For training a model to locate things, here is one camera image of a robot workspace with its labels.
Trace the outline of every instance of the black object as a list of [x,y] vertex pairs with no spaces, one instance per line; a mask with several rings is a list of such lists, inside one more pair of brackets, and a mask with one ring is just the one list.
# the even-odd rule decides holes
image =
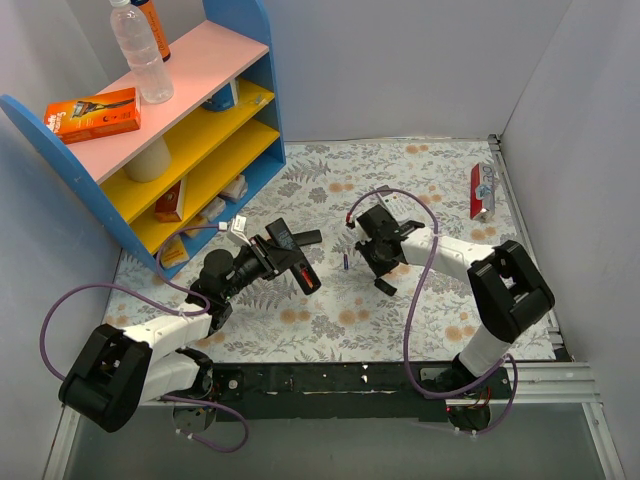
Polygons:
[[479,432],[487,428],[491,422],[491,409],[488,405],[475,408],[457,405],[447,407],[447,415],[454,427],[458,427],[460,430],[466,432],[473,430]]
[[[387,295],[395,294],[396,289],[380,277],[400,262],[407,263],[401,244],[424,224],[408,221],[399,225],[381,205],[358,217],[358,223],[370,240],[357,243],[356,250],[376,275],[375,286]],[[495,247],[487,258],[473,262],[467,273],[482,323],[503,342],[513,343],[555,305],[553,293],[531,257],[513,240]],[[507,286],[504,279],[511,279],[513,284]],[[460,367],[464,369],[460,375],[467,376],[469,372],[462,364]]]
[[[208,313],[212,316],[209,334],[218,331],[231,315],[229,300],[258,278],[273,280],[291,270],[305,295],[310,295],[322,285],[306,256],[296,242],[287,224],[279,218],[266,227],[270,240],[260,235],[251,238],[251,244],[240,249],[233,258],[227,250],[218,249],[207,254],[200,276],[190,287],[194,292],[207,297]],[[307,244],[322,241],[319,230],[303,232]],[[187,303],[205,306],[204,300],[195,295],[187,296]]]
[[293,239],[299,247],[306,247],[315,243],[322,243],[322,232],[320,230],[309,230],[308,232],[294,233]]
[[[435,376],[445,362],[412,364]],[[446,422],[444,400],[425,399],[407,378],[402,362],[224,364],[214,367],[212,400],[248,420],[323,418],[410,418]],[[492,398],[508,399],[506,372],[487,381]],[[218,411],[216,421],[237,421]]]
[[138,407],[150,361],[149,345],[100,325],[62,382],[58,398],[105,431],[115,432]]
[[[506,370],[504,368],[500,368],[490,378],[493,379],[499,376],[502,376],[502,378],[505,378],[508,381]],[[422,385],[430,392],[452,392],[464,387],[465,385],[469,385],[475,380],[476,377],[462,364],[460,361],[460,355],[458,354],[454,357],[449,368],[431,380],[424,380]],[[485,388],[484,385],[479,385],[476,389],[470,390],[470,392],[478,392],[483,388]]]
[[[556,303],[531,257],[513,240],[474,262],[468,274],[483,325],[506,343],[513,343]],[[513,280],[513,284],[507,286],[503,278]]]
[[396,289],[380,277],[389,273],[401,262],[407,263],[401,243],[418,228],[424,228],[424,223],[409,220],[399,225],[382,205],[375,205],[360,215],[358,223],[370,240],[356,243],[355,249],[362,254],[375,273],[375,286],[387,295],[393,296]]
[[[200,277],[191,289],[210,302],[209,334],[219,330],[231,315],[231,297],[258,278],[272,280],[291,270],[307,295],[320,288],[320,280],[284,220],[271,223],[267,231],[273,240],[256,235],[251,245],[240,249],[236,258],[226,250],[214,250],[205,257]],[[317,240],[315,232],[309,237],[305,240]],[[186,301],[204,307],[204,300],[195,295],[189,294]],[[178,352],[200,368],[190,389],[172,393],[185,398],[207,396],[214,384],[211,360],[188,348]],[[62,382],[58,398],[105,431],[115,432],[138,407],[151,354],[152,349],[146,342],[136,342],[122,330],[101,325],[91,333]]]

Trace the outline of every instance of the orange bottle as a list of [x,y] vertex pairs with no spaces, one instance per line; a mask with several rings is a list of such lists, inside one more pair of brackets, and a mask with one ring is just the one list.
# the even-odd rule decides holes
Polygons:
[[147,21],[151,26],[151,31],[156,37],[158,50],[160,50],[162,60],[166,62],[171,56],[171,50],[169,50],[169,42],[167,42],[167,37],[165,36],[164,30],[162,29],[162,24],[160,23],[160,19],[158,18],[158,13],[156,12],[155,5],[151,0],[131,0],[131,4],[142,10],[144,16],[147,17]]

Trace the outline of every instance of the blue shelf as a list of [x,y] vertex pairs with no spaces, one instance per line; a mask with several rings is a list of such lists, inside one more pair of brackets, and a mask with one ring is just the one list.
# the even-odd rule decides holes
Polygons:
[[[254,119],[273,130],[282,132],[271,30],[262,0],[202,1],[207,20],[269,47],[266,55],[243,72],[239,72],[239,75],[275,93],[275,100],[258,112]],[[156,262],[152,251],[141,241],[73,152],[45,126],[41,117],[34,115],[9,95],[0,95],[0,108],[113,238],[145,266],[155,271]],[[228,221],[236,215],[284,167],[285,162],[284,143],[280,136],[245,169],[244,174],[249,182],[249,191],[245,197],[237,204],[229,203],[217,220]],[[189,257],[193,258],[213,238],[214,234],[213,230],[206,230],[195,238],[185,238]],[[166,269],[165,273],[173,277],[184,265],[186,263]]]
[[[273,176],[284,167],[284,163],[278,161],[274,157],[270,156],[268,153],[263,153],[258,158],[256,158],[251,165],[249,165],[243,173],[245,176],[247,183],[249,184],[249,190],[246,195],[242,197],[242,199],[238,203],[232,203],[226,201],[227,207],[224,211],[214,220],[214,223],[217,222],[228,222],[233,217],[236,216],[238,212],[244,207],[253,196],[258,193],[269,180],[273,178]],[[193,258],[202,247],[204,247],[209,241],[217,234],[217,230],[203,230],[194,238],[188,237],[187,235],[182,235],[182,240],[184,242],[184,246],[189,253],[189,258]],[[188,262],[177,265],[173,268],[166,269],[164,271],[165,275],[169,278],[172,278],[176,273],[178,273]]]

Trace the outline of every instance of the floor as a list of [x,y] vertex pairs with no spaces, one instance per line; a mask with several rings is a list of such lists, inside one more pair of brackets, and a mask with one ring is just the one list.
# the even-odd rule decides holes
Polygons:
[[[580,405],[516,404],[477,440],[410,418],[251,421],[247,445],[221,455],[176,435],[171,407],[139,408],[116,433],[82,418],[65,479],[599,480],[606,477]],[[204,436],[232,445],[237,423]]]
[[[496,216],[489,224],[469,219],[469,172],[478,162],[492,162],[484,141],[371,141],[290,145],[287,166],[243,209],[249,235],[266,235],[264,226],[283,217],[295,232],[320,228],[324,241],[305,247],[323,286],[304,296],[293,278],[256,282],[233,300],[226,325],[193,346],[215,362],[398,361],[402,330],[421,268],[401,265],[387,281],[398,288],[390,298],[373,286],[373,274],[353,246],[345,214],[363,193],[388,184],[420,196],[436,213],[445,235],[485,244],[517,239],[509,204],[498,183]],[[415,220],[427,222],[415,208]],[[217,235],[176,276],[191,284],[206,253],[235,247]],[[349,256],[349,270],[343,254]],[[162,284],[137,260],[124,255],[116,283],[154,300],[177,306],[183,295]],[[114,292],[106,321],[118,327],[146,321],[158,312],[135,298]],[[432,273],[418,306],[411,338],[414,360],[450,360],[479,325],[470,289]],[[540,322],[512,349],[518,359],[553,359]]]

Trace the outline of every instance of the gray wall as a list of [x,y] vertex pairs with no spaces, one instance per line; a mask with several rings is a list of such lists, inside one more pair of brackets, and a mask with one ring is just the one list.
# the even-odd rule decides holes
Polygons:
[[640,478],[640,2],[574,0],[504,134],[564,337]]
[[[109,2],[67,0],[111,79]],[[171,40],[201,0],[154,0]],[[286,140],[504,130],[570,0],[264,0]]]
[[[0,43],[0,93],[38,115],[106,81],[64,0],[1,2]],[[111,280],[119,249],[1,111],[0,192],[0,477],[37,479],[61,412],[60,382],[38,354],[42,319],[71,287]],[[106,298],[83,293],[55,317],[48,346],[63,372]]]

